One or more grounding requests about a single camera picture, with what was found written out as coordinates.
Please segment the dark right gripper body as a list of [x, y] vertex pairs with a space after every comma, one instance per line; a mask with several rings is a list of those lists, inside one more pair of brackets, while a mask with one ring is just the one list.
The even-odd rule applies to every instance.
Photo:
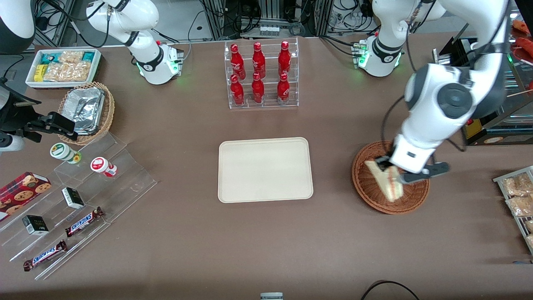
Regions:
[[8, 92], [6, 102], [1, 108], [1, 131], [4, 133], [15, 133], [19, 130], [42, 131], [39, 121], [41, 115], [33, 108], [41, 102], [13, 90], [6, 85], [6, 82], [1, 82], [1, 88]]

